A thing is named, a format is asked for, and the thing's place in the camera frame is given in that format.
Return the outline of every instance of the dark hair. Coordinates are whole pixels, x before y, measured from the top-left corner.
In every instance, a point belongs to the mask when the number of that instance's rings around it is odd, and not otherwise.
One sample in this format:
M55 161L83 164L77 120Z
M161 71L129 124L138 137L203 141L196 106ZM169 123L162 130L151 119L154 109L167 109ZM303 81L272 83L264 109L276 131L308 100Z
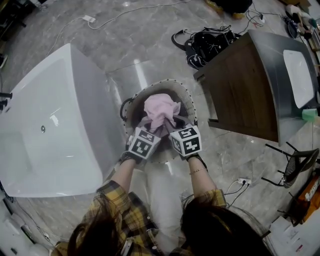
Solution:
M193 254L272 256L262 238L240 216L215 206L215 198L186 200L181 230Z
M119 254L119 236L109 211L109 201L103 194L98 197L100 208L93 220L79 224L73 231L68 244L68 256Z
M303 37L304 37L304 39L309 40L310 38L312 38L312 34L309 32L305 32Z

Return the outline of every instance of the green object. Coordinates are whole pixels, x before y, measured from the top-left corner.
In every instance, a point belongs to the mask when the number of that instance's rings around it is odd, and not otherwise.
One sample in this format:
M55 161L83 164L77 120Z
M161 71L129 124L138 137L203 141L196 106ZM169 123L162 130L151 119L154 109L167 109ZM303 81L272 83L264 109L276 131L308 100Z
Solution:
M315 29L318 27L317 26L317 22L314 18L309 19L309 23L311 24L312 27L314 27Z
M314 122L317 116L318 116L318 111L316 108L302 110L302 119L307 122Z

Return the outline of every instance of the bucket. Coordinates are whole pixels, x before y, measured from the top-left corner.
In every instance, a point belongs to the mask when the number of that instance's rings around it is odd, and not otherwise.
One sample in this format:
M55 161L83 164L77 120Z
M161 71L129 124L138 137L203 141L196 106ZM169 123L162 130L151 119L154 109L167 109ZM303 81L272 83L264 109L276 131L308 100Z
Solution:
M136 93L132 98L126 99L120 108L120 117L123 121L126 134L132 135L142 118L147 116L145 112L145 101L155 94L168 94L174 102L180 102L179 116L188 118L194 125L198 124L197 111L191 94L182 83L173 79L166 79L153 83ZM172 146L169 135L164 136L150 157L152 163L165 163L177 157L179 154Z

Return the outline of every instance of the countertop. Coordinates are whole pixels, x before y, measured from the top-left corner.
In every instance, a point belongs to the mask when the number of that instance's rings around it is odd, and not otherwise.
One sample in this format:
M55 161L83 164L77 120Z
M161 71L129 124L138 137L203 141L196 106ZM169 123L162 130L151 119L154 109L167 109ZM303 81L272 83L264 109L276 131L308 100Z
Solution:
M302 108L298 108L284 60L284 50L301 52L307 62L314 89L314 95L318 91L316 71L308 48L302 42L282 35L261 32L257 30L248 31L261 58L266 71L271 92L273 96L277 128L278 143L283 145L305 124L302 119L302 110L318 105L314 97Z

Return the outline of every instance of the pink cloth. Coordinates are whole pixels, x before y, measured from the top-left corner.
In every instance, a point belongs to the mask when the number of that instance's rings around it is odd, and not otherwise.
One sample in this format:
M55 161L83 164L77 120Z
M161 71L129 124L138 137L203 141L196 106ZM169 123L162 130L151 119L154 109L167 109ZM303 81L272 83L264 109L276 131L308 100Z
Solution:
M165 118L176 125L173 115L180 113L180 102L174 102L168 94L155 94L144 102L144 111L152 120L150 132L154 132L164 124Z

